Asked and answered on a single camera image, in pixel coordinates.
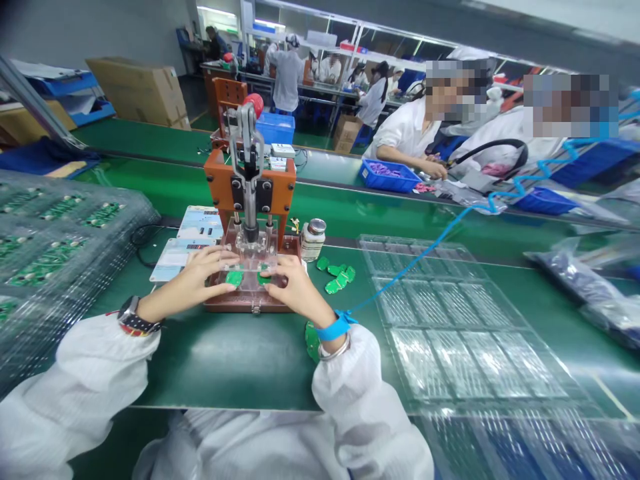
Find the watch strap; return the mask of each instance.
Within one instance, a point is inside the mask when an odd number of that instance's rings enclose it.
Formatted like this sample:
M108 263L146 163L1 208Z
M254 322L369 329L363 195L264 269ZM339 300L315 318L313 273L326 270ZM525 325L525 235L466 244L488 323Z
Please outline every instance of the watch strap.
M162 321L157 323L148 322L135 314L138 305L138 297L130 297L123 305L123 310L118 315L118 321L122 330L132 337L145 337L150 333L162 328Z
M335 322L325 329L316 329L318 338L322 341L336 340L336 338L348 332L352 323L358 323L349 316L348 312L342 310L334 310L334 312L337 317Z

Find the blue coiled cord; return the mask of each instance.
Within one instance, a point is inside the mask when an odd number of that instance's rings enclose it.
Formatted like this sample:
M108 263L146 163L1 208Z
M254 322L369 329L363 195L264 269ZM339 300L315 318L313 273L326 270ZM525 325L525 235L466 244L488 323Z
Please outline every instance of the blue coiled cord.
M636 101L640 100L640 92L636 91L636 92L634 92L632 94L632 96L636 99ZM624 119L630 119L630 118L638 116L638 115L640 115L640 111L636 111L636 112L620 115L619 118L624 120ZM346 314L350 315L350 314L352 314L352 312L354 312L356 310L360 310L362 307L368 305L370 302L374 301L376 298L378 298L380 295L382 295L382 293L384 293L385 290L390 288L390 286L392 286L395 282L400 280L400 278L402 278L404 276L404 274L406 274L406 272L411 270L415 266L416 263L418 263L421 259L426 257L430 252L432 252L432 250L434 248L436 248L440 244L440 242L442 242L442 240L445 239L445 237L451 232L451 230L458 223L460 223L460 221L471 210L485 210L485 211L489 212L492 215L500 214L500 212L498 211L498 208L496 207L495 202L494 202L494 200L496 198L498 198L498 197L508 197L508 198L520 199L520 198L526 196L527 191L521 184L522 180L534 180L534 181L546 180L546 179L550 178L551 174L553 173L549 169L548 165L550 165L552 163L555 163L555 164L571 163L571 162L575 161L578 158L578 152L576 150L576 147L582 147L584 145L589 145L591 143L596 143L596 142L599 142L599 141L602 141L602 140L606 140L606 139L588 138L588 139L567 140L566 142L564 142L562 144L563 148L569 153L569 158L567 160L558 160L558 159L539 160L537 163L538 163L538 168L542 172L542 175L522 175L522 176L513 178L513 184L514 184L517 192L491 192L489 194L489 196L487 197L488 205L473 205L471 207L467 207L466 209L464 209L460 213L460 215L458 215L456 218L453 219L453 221L450 224L448 224L448 226L443 230L443 232L440 234L440 236L435 240L435 242L433 242L433 244L428 249L424 250L424 252L422 252L418 257L414 258L414 260L410 264L408 264L407 267L404 270L402 270L394 278L392 278L392 280L390 280L388 282L388 284L386 284L384 287L382 287L380 290L378 290L374 294L374 296L364 300L364 302L356 305L351 310L347 310Z

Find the bracelet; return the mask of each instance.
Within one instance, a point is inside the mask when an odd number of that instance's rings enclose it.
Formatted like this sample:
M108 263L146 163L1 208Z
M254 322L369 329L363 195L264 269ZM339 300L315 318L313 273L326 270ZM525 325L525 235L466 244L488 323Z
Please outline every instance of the bracelet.
M320 361L332 360L332 359L334 359L336 357L339 357L344 352L346 352L349 349L350 346L351 346L351 336L349 334L347 334L347 339L342 344L342 346L340 348L338 348L338 350L336 350L335 352L333 352L330 355L327 355L327 356L322 355L322 345L320 345L318 347L318 358L320 358Z

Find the red knob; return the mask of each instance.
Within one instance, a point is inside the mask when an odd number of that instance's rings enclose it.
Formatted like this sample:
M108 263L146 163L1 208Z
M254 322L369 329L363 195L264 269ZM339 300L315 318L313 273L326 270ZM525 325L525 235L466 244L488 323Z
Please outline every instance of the red knob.
M253 104L253 108L255 110L255 118L256 119L260 118L260 115L262 115L262 110L265 109L265 101L262 100L262 97L260 96L260 94L252 93L250 95L247 95L247 97L245 98L245 101L242 104L246 105L249 102Z

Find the blue anti-static wrist strap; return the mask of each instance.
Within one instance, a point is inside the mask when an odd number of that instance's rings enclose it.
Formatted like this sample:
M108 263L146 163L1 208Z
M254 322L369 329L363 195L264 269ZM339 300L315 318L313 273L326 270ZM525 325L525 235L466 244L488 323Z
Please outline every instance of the blue anti-static wrist strap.
M342 310L335 310L335 314L337 315L337 319L333 324L328 326L325 329L317 329L318 338L322 341L331 341L336 340L340 335L344 335L347 330L351 328L351 323L358 323L356 320L352 319L347 312Z

